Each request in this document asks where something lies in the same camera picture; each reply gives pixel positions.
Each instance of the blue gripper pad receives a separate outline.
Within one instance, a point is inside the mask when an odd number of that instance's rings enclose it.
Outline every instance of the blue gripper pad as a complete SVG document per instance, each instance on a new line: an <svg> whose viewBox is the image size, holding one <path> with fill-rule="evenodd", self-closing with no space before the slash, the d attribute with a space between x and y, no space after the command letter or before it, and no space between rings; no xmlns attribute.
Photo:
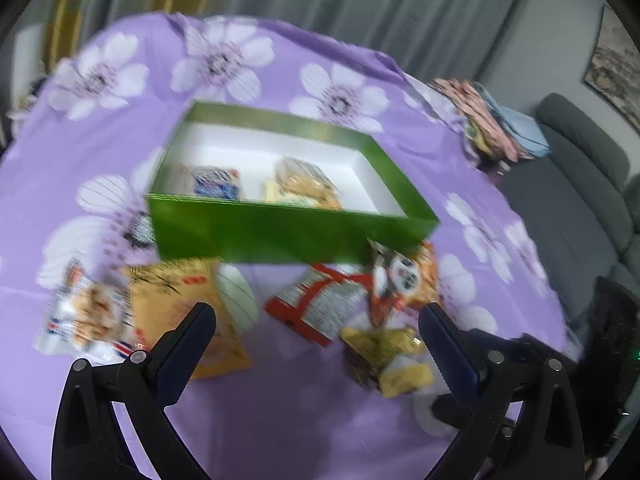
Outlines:
<svg viewBox="0 0 640 480"><path fill-rule="evenodd" d="M480 354L437 303L420 311L418 328L453 398L474 407L488 372Z"/></svg>
<svg viewBox="0 0 640 480"><path fill-rule="evenodd" d="M160 406L178 402L215 332L216 312L200 301L175 330L166 332L153 347L146 373Z"/></svg>

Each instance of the sofa cushion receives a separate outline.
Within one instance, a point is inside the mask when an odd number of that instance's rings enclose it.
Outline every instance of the sofa cushion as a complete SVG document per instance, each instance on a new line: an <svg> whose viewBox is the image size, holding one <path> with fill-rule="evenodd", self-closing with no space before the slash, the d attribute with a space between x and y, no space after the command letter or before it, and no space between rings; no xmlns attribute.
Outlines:
<svg viewBox="0 0 640 480"><path fill-rule="evenodd" d="M549 282L574 328L587 311L598 276L618 254L589 206L549 158L521 162L500 184L538 247Z"/></svg>
<svg viewBox="0 0 640 480"><path fill-rule="evenodd" d="M549 94L540 103L536 118L578 146L622 191L629 172L625 152L580 108L560 94Z"/></svg>
<svg viewBox="0 0 640 480"><path fill-rule="evenodd" d="M622 256L623 263L633 274L634 278L640 282L640 236L634 235L629 248Z"/></svg>
<svg viewBox="0 0 640 480"><path fill-rule="evenodd" d="M609 278L612 282L616 282L618 285L625 287L626 290L640 300L640 283L638 283L638 280L634 278L629 269L623 264L620 262L613 264Z"/></svg>
<svg viewBox="0 0 640 480"><path fill-rule="evenodd" d="M551 148L551 159L596 215L619 253L634 234L633 221L618 190L574 143L541 124Z"/></svg>
<svg viewBox="0 0 640 480"><path fill-rule="evenodd" d="M636 231L640 232L640 173L634 176L625 189L626 206L634 219Z"/></svg>

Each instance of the food packaging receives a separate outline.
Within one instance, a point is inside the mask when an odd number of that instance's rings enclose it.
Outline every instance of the food packaging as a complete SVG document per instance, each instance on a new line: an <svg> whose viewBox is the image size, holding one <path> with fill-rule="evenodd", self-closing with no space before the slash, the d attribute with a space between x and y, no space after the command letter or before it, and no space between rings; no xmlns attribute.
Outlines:
<svg viewBox="0 0 640 480"><path fill-rule="evenodd" d="M264 201L303 207L342 209L342 204L340 204L340 201L334 195L330 195L327 198L313 198L311 196L300 195L287 191L274 180L267 180L264 183Z"/></svg>
<svg viewBox="0 0 640 480"><path fill-rule="evenodd" d="M129 295L116 286L92 281L80 262L72 260L34 348L47 355L84 357L94 364L122 362L140 348Z"/></svg>
<svg viewBox="0 0 640 480"><path fill-rule="evenodd" d="M294 285L272 298L265 310L301 336L327 346L367 296L370 277L313 265Z"/></svg>
<svg viewBox="0 0 640 480"><path fill-rule="evenodd" d="M240 173L234 168L215 166L178 166L176 192L188 196L201 196L224 200L240 200L242 188Z"/></svg>
<svg viewBox="0 0 640 480"><path fill-rule="evenodd" d="M433 382L411 312L393 310L379 328L372 326L367 312L357 313L340 331L347 374L360 386L392 398Z"/></svg>
<svg viewBox="0 0 640 480"><path fill-rule="evenodd" d="M320 200L334 198L334 184L315 164L285 157L276 166L276 180L283 189Z"/></svg>
<svg viewBox="0 0 640 480"><path fill-rule="evenodd" d="M192 379L249 368L251 359L220 299L215 276L220 261L188 258L156 265L127 267L131 304L146 349L176 328L199 301L216 311L216 333Z"/></svg>
<svg viewBox="0 0 640 480"><path fill-rule="evenodd" d="M415 310L431 301L439 301L438 276L430 242L423 242L415 259L408 258L377 242L373 250L373 290L370 318L372 325L384 324L393 309Z"/></svg>

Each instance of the table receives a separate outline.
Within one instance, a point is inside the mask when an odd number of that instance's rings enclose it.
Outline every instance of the table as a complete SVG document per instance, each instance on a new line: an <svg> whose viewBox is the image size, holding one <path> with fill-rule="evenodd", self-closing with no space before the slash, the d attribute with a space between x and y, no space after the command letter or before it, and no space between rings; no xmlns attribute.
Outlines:
<svg viewBox="0 0 640 480"><path fill-rule="evenodd" d="M0 166L0 426L50 476L73 361L31 345L62 269L99 280L156 259L124 237L161 147L193 98L263 107L372 135L441 220L431 237L447 311L463 328L529 332L561 348L564 322L534 244L465 158L464 120L388 56L283 22L147 14L115 23L45 85ZM303 266L240 265L258 305ZM213 478L423 478L450 442L416 423L411 396L352 383L340 343L309 343L260 311L242 327L251 370L194 381L168 416ZM116 406L143 473L155 477Z"/></svg>

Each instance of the red snack bag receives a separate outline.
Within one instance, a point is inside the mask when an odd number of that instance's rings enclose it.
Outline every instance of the red snack bag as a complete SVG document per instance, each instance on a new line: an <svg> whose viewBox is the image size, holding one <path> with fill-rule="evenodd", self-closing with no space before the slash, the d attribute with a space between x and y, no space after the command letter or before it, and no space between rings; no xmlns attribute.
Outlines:
<svg viewBox="0 0 640 480"><path fill-rule="evenodd" d="M265 310L302 337L327 346L370 288L367 274L312 265L302 280L269 300Z"/></svg>

